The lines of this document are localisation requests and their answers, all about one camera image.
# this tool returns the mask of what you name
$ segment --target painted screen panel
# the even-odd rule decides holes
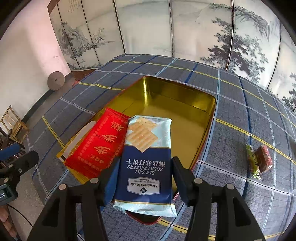
[[[124,54],[112,0],[81,0],[101,65]]]
[[[172,56],[168,0],[117,0],[127,54]]]
[[[229,55],[230,0],[172,1],[175,57],[224,69]]]
[[[287,106],[296,106],[296,46],[284,26],[281,27],[279,59],[269,91]]]
[[[59,43],[59,46],[62,50],[63,56],[70,68],[71,71],[80,70],[80,67],[74,57],[74,53],[71,49],[69,41],[67,39],[66,33],[64,31],[61,18],[59,15],[59,10],[57,5],[53,8],[52,12],[49,15],[50,21],[52,23],[52,28],[54,30],[55,36]]]
[[[61,19],[74,56],[82,70],[99,66],[80,0],[58,2]]]
[[[280,22],[261,0],[234,0],[234,15],[229,71],[265,89],[276,64]]]

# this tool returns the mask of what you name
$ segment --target white wall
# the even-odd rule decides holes
[[[23,118],[49,90],[52,72],[70,73],[49,19],[49,2],[32,0],[0,40],[0,118],[9,105]]]

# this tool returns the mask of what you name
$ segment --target green snack wrapper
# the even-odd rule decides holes
[[[255,151],[252,146],[246,144],[247,149],[247,159],[250,167],[250,171],[253,174],[253,177],[256,179],[261,179],[260,177],[260,169],[257,161],[257,157],[255,155]]]

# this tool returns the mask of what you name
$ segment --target floor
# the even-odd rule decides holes
[[[74,81],[74,78],[66,81],[62,88],[51,94],[50,97],[34,112],[26,123],[29,129],[33,129],[36,123],[54,105],[54,103],[72,88]],[[10,205],[18,209],[34,225],[43,209],[43,204],[33,185],[32,172],[32,170],[29,170],[21,176],[21,180],[17,185],[19,196],[16,200],[12,201]],[[31,226],[15,210],[9,208],[9,211],[20,238],[22,241],[26,241],[31,231]]]

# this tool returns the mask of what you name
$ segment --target baseboard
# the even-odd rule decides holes
[[[69,79],[71,79],[73,77],[72,73],[69,73],[65,76],[65,82],[68,81]],[[22,121],[24,123],[26,123],[30,117],[34,114],[34,112],[44,103],[44,101],[47,100],[48,97],[50,97],[50,95],[54,93],[53,90],[48,90],[43,96],[41,96],[41,98],[39,100],[37,100],[37,102],[31,107],[31,109],[26,113],[26,115],[24,116],[24,118],[22,119]]]

